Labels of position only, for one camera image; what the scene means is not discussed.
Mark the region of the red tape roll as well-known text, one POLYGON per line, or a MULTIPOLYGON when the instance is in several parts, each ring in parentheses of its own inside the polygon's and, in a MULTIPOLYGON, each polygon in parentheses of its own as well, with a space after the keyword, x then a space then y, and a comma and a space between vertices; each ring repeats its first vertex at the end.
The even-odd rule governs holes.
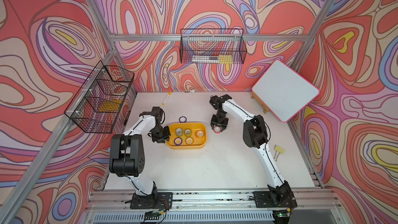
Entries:
POLYGON ((219 134, 219 133, 222 132, 222 129, 221 129, 220 127, 215 126, 214 129, 213 129, 213 131, 214 131, 216 134, 219 134))

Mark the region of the clear grey tape roll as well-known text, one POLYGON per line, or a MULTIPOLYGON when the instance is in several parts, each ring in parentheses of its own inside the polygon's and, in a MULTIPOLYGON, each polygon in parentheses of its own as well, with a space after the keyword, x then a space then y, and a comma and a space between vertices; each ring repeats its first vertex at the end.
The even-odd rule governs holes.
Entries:
POLYGON ((181 137, 184 134, 184 130, 182 128, 177 128, 175 130, 175 134, 176 134, 177 137, 181 137))

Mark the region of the purple tape roll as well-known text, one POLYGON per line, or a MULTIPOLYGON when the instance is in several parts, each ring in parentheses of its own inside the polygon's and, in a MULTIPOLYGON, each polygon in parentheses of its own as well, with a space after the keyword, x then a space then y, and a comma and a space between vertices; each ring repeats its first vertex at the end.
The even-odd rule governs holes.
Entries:
POLYGON ((177 138, 174 139, 174 144, 175 144, 175 146, 180 146, 180 145, 182 145, 182 142, 183 142, 183 140, 182 140, 182 138, 180 138, 180 137, 177 137, 177 138))
POLYGON ((187 122, 187 118, 186 118, 185 116, 181 116, 181 117, 179 118, 179 122, 180 122, 180 123, 185 123, 185 122, 187 122))

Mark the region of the yellow plastic storage box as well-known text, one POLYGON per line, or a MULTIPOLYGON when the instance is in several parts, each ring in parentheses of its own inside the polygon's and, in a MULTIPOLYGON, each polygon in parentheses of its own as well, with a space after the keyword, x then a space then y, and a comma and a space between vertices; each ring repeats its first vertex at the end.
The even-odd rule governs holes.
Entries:
POLYGON ((200 122, 185 122, 185 123, 175 122, 175 123, 172 123, 169 125, 169 129, 170 129, 171 136, 170 136, 170 140, 168 142, 166 142, 166 144, 171 149, 201 149, 207 143, 207 130, 206 130, 206 126, 203 123, 200 123, 200 122), (183 130, 191 129, 192 135, 190 137, 194 139, 194 142, 192 145, 186 144, 186 138, 188 138, 188 137, 183 134, 183 136, 180 137, 183 140, 182 145, 175 146, 174 139, 177 138, 177 136, 175 134, 175 130, 177 128, 182 128, 183 130), (198 139, 195 136, 195 133, 197 130, 203 130, 205 132, 205 136, 203 138, 198 139))

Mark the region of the orange tape roll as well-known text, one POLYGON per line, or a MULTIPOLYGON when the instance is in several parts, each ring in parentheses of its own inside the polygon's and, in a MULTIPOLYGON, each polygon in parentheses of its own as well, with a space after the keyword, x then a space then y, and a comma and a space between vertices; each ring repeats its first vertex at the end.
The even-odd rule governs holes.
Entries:
POLYGON ((195 136, 200 139, 203 138, 205 136, 205 132, 203 130, 197 130, 195 133, 195 136))

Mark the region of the yellow-green tape roll table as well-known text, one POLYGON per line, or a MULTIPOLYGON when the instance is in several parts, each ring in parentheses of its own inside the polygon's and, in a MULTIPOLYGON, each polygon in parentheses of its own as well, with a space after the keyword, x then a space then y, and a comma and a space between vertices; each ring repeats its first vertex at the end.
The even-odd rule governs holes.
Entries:
POLYGON ((184 130, 184 135, 187 136, 187 137, 190 137, 192 135, 191 129, 185 129, 184 130))

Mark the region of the yellow-orange tape roll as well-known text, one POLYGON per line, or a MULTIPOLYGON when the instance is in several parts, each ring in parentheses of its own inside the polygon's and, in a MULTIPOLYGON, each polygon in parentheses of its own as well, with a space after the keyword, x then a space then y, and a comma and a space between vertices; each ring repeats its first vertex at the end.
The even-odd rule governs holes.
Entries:
POLYGON ((193 142, 194 142, 194 139, 193 139, 193 138, 191 138, 191 137, 186 138, 186 144, 187 144, 187 145, 192 145, 193 142))

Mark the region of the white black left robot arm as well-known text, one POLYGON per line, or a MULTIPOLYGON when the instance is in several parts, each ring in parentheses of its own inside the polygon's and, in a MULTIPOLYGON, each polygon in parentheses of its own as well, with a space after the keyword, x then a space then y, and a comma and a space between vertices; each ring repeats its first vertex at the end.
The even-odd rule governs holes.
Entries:
POLYGON ((112 137, 109 172, 128 179, 139 196, 158 197, 156 183, 143 175, 145 167, 143 138, 148 136, 152 142, 160 144, 169 141, 171 133, 168 126, 163 126, 164 121, 164 110, 153 107, 149 112, 142 112, 138 121, 127 131, 112 137))

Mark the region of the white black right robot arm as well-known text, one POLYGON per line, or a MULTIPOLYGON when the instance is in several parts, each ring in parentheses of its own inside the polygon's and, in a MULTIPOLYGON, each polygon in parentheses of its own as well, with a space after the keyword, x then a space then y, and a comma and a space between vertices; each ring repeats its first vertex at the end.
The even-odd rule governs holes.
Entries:
POLYGON ((269 180, 267 187, 271 204, 279 207, 285 202, 290 209, 296 208, 297 202, 294 193, 271 155, 268 144, 271 139, 271 131, 263 116, 254 115, 245 110, 228 94, 212 95, 209 103, 217 111, 210 121, 211 129, 216 134, 226 130, 229 121, 227 115, 233 116, 242 124, 243 141, 247 147, 254 149, 269 180))

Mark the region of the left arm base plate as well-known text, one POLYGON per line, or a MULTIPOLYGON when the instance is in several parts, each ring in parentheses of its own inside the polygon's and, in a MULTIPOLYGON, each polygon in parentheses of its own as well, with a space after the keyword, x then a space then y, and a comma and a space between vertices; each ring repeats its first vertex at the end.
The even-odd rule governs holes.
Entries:
POLYGON ((139 196, 133 194, 132 199, 125 203, 130 205, 130 209, 170 209, 173 204, 172 192, 159 192, 157 196, 139 196))

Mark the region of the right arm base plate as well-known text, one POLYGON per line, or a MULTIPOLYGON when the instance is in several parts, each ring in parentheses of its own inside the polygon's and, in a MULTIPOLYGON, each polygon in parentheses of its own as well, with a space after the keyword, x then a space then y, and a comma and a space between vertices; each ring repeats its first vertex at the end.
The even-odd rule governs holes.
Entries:
POLYGON ((254 191, 252 199, 257 208, 290 208, 297 207, 295 196, 292 194, 279 195, 271 191, 254 191))

